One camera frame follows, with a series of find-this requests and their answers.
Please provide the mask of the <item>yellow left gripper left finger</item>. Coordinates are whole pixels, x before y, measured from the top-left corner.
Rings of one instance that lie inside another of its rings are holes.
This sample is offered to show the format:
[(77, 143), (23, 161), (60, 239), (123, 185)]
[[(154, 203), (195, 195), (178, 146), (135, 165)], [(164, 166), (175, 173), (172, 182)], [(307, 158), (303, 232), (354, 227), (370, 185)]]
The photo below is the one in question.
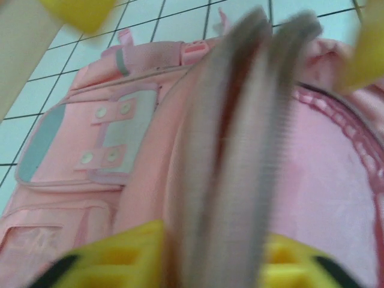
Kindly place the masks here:
[(73, 249), (38, 279), (39, 287), (161, 287), (164, 227), (150, 221)]

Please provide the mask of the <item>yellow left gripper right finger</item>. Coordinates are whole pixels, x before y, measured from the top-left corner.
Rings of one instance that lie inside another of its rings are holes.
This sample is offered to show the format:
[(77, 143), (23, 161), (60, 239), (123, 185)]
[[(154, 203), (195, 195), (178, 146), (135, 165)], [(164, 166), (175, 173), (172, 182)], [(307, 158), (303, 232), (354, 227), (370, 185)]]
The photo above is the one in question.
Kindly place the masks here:
[(283, 235), (271, 234), (266, 245), (260, 286), (269, 288), (362, 287), (326, 253)]

